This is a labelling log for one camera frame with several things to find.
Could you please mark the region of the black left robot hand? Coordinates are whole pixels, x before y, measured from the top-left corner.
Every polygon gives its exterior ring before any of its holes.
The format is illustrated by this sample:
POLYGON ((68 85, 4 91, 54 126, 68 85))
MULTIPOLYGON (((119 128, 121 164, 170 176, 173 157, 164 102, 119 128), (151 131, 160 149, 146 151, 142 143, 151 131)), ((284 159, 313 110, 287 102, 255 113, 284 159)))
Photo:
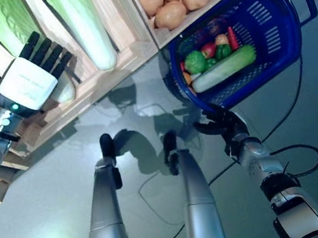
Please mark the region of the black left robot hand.
POLYGON ((32 32, 17 56, 0 79, 0 107, 22 118, 37 114, 49 99, 65 71, 72 53, 62 55, 63 47, 43 40, 38 47, 39 33, 32 32))

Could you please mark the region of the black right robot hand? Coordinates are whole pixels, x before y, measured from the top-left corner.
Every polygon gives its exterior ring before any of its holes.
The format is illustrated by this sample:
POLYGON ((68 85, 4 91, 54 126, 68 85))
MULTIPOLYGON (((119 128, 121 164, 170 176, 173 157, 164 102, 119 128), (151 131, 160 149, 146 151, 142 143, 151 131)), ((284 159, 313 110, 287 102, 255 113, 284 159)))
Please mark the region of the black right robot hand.
POLYGON ((209 120, 208 123, 193 123, 194 128, 202 134, 220 135, 225 141, 225 153, 228 156, 238 157, 242 150, 242 143, 236 139, 238 135, 249 137, 246 123, 233 111, 216 104, 208 105, 211 110, 203 110, 202 114, 209 120))

